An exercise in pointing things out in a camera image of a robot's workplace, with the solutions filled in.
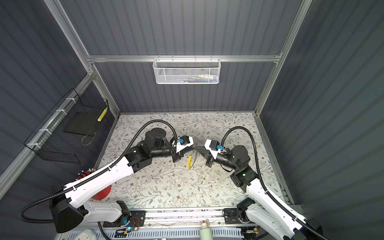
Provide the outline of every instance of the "white mesh basket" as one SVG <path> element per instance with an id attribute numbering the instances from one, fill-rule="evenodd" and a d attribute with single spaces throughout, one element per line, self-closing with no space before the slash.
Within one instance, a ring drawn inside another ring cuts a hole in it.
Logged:
<path id="1" fill-rule="evenodd" d="M 156 83 L 159 84 L 217 84 L 221 62 L 217 61 L 153 61 Z"/>

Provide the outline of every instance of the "yellow object in basket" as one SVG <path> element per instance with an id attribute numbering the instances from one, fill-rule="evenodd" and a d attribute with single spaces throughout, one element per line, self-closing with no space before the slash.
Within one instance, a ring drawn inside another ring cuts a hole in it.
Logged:
<path id="1" fill-rule="evenodd" d="M 189 157 L 188 160 L 188 168 L 191 169 L 192 156 Z"/>
<path id="2" fill-rule="evenodd" d="M 105 114 L 107 113 L 107 110 L 108 108 L 105 108 L 104 111 L 101 113 L 101 115 L 99 116 L 99 118 L 97 119 L 98 122 L 101 122 L 101 120 L 103 119 L 103 117 L 105 116 Z"/>

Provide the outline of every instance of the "gray wall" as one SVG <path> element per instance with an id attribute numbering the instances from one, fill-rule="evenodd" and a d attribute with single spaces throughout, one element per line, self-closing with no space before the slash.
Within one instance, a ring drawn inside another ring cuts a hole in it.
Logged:
<path id="1" fill-rule="evenodd" d="M 43 1 L 0 1 L 0 173 L 85 74 Z"/>
<path id="2" fill-rule="evenodd" d="M 261 118 L 331 239 L 382 239 L 384 2 L 314 1 Z"/>
<path id="3" fill-rule="evenodd" d="M 90 55 L 279 54 L 300 0 L 66 0 Z M 272 63 L 223 63 L 220 83 L 158 85 L 148 63 L 96 63 L 121 112 L 254 110 Z"/>
<path id="4" fill-rule="evenodd" d="M 23 149 L 23 142 L 50 109 L 86 72 L 43 1 L 0 1 L 0 173 Z M 91 84 L 84 94 L 100 97 Z M 2 239 L 54 239 L 53 224 L 21 222 L 22 207 L 50 194 L 57 182 L 73 181 L 95 164 L 113 123 L 108 113 L 94 139 L 95 159 L 81 164 L 34 157 L 0 200 Z M 51 218 L 47 203 L 27 216 Z"/>

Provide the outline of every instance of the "floral pattern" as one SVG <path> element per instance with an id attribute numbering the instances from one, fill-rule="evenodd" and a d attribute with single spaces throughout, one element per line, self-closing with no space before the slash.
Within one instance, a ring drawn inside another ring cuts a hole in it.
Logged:
<path id="1" fill-rule="evenodd" d="M 199 146 L 204 145 L 206 139 L 221 141 L 233 126 L 246 127 L 257 144 L 264 183 L 283 199 L 252 113 L 121 115 L 99 168 L 116 159 L 138 129 L 152 119 L 169 122 L 178 136 L 192 136 L 194 144 Z M 163 128 L 167 132 L 167 139 L 171 139 L 172 131 L 169 127 L 154 123 L 141 132 L 133 145 L 143 140 L 145 132 L 154 127 Z M 250 166 L 255 170 L 252 143 L 247 133 L 233 131 L 227 137 L 225 146 L 231 148 L 235 145 L 244 145 L 248 149 Z M 192 156 L 191 169 L 187 167 L 189 156 Z M 218 164 L 213 164 L 212 168 L 205 166 L 205 159 L 195 151 L 187 153 L 177 163 L 173 163 L 171 157 L 154 158 L 151 165 L 115 182 L 111 193 L 101 202 L 123 200 L 129 208 L 134 209 L 234 206 L 247 195 L 233 184 L 229 176 L 230 173 Z"/>

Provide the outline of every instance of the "green bottle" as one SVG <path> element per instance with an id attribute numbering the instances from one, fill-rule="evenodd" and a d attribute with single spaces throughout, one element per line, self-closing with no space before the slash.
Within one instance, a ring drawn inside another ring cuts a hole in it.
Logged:
<path id="1" fill-rule="evenodd" d="M 208 224 L 205 221 L 203 221 L 201 224 L 200 240 L 214 240 L 214 237 L 212 236 L 212 230 L 210 227 L 208 227 Z"/>

